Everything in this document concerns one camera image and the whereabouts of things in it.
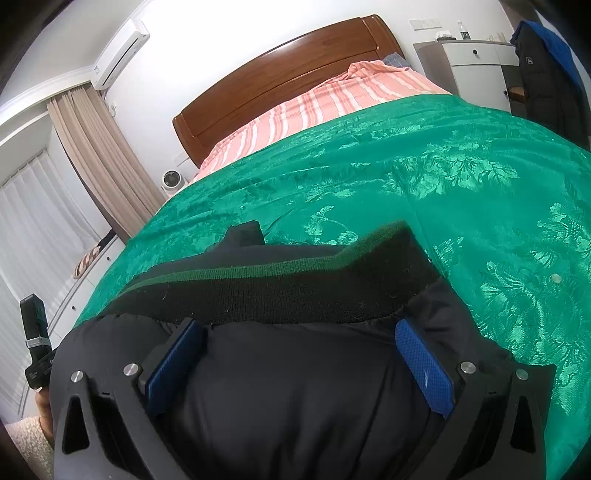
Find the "pink striped sheet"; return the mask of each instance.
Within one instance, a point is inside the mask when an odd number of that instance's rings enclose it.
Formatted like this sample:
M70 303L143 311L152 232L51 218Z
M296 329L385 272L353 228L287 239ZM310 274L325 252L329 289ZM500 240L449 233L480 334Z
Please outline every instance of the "pink striped sheet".
M423 93L449 93L423 75L381 60L349 70L281 103L219 141L191 183L278 140L379 103Z

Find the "wooden headboard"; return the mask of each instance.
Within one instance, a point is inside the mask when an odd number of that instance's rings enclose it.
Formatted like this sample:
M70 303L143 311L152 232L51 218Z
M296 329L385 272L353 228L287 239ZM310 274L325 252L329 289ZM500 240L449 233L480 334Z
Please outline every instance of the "wooden headboard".
M352 18L290 40L230 73L173 118L183 148L200 167L213 147L267 110L361 60L403 55L377 15Z

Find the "beige curtain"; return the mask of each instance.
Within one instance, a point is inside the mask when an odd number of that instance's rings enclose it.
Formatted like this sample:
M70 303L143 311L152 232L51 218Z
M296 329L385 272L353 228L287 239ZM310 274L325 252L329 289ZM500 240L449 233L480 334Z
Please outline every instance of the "beige curtain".
M164 203L97 91L82 86L47 104L57 135L93 196L130 236Z

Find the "green bedspread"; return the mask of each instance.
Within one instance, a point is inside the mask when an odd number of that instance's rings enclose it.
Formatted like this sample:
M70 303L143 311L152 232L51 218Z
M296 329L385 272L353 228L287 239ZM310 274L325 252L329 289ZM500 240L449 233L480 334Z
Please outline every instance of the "green bedspread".
M349 244L398 219L486 336L520 361L558 365L545 434L558 479L591 434L591 155L505 112L414 96L252 154L169 201L78 323L230 225L258 220L269 244Z

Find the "small fan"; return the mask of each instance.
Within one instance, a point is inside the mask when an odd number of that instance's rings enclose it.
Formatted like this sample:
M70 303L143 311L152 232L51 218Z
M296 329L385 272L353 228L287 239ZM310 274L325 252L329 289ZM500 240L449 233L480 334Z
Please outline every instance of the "small fan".
M162 175L161 187L169 197L179 192L186 184L184 177L176 170L168 170Z

